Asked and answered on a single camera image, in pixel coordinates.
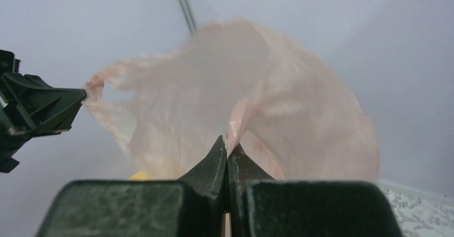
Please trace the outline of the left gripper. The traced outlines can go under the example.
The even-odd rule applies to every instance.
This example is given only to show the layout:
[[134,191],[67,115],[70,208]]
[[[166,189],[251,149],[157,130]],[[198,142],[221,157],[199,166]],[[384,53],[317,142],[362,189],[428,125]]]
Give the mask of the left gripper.
[[69,131],[87,98],[83,89],[55,88],[37,75],[22,75],[19,64],[13,52],[1,50],[1,173],[19,165],[13,158],[25,143],[19,136]]

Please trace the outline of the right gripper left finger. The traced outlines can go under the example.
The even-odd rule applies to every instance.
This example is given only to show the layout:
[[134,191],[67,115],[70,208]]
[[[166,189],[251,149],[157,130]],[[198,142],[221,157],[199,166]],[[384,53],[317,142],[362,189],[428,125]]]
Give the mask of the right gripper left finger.
[[223,236],[226,151],[218,137],[177,180],[77,180],[52,202],[37,236]]

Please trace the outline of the pink plastic trash bag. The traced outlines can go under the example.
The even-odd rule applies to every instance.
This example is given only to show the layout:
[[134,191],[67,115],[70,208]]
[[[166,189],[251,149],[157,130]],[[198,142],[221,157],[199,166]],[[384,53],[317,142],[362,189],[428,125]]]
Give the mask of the pink plastic trash bag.
[[220,137],[278,180],[376,182],[376,131],[355,95],[297,41],[235,20],[163,55],[117,61],[85,109],[149,179],[177,179]]

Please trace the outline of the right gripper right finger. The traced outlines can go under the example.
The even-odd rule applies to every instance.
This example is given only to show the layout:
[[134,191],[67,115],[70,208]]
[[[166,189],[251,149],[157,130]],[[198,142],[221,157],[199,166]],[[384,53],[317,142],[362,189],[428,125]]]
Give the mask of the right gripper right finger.
[[241,146],[227,163],[232,236],[402,236],[385,195],[369,182],[278,181]]

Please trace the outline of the yellow trash bin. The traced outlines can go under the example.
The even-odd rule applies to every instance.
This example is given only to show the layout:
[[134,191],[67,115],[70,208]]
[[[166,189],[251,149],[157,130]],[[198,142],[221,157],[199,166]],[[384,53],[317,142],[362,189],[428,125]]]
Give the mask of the yellow trash bin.
[[149,177],[144,172],[137,172],[128,178],[129,181],[146,181]]

